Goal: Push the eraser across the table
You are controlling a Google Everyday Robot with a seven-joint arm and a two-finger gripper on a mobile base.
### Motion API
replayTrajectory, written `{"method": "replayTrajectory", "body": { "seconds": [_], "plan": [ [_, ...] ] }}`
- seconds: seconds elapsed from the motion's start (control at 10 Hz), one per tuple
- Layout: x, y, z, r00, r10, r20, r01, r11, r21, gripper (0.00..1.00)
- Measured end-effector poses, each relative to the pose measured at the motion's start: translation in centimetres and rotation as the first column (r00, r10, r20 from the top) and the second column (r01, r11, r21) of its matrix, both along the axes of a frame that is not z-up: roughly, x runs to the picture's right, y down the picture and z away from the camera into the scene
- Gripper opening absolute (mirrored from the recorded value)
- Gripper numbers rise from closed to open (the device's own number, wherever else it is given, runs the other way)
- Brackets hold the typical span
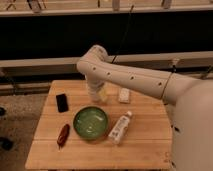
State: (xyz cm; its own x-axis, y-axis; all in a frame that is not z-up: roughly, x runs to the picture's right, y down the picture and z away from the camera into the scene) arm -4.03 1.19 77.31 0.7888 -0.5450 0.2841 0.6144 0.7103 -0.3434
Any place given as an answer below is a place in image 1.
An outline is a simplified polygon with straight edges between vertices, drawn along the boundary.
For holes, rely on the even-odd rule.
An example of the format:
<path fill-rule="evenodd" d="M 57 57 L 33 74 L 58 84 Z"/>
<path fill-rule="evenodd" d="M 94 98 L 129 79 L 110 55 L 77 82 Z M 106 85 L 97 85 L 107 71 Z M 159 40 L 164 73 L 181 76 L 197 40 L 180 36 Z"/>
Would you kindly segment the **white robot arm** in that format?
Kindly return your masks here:
<path fill-rule="evenodd" d="M 89 87 L 110 82 L 173 106 L 170 171 L 213 171 L 213 80 L 107 62 L 108 53 L 92 46 L 77 62 Z"/>

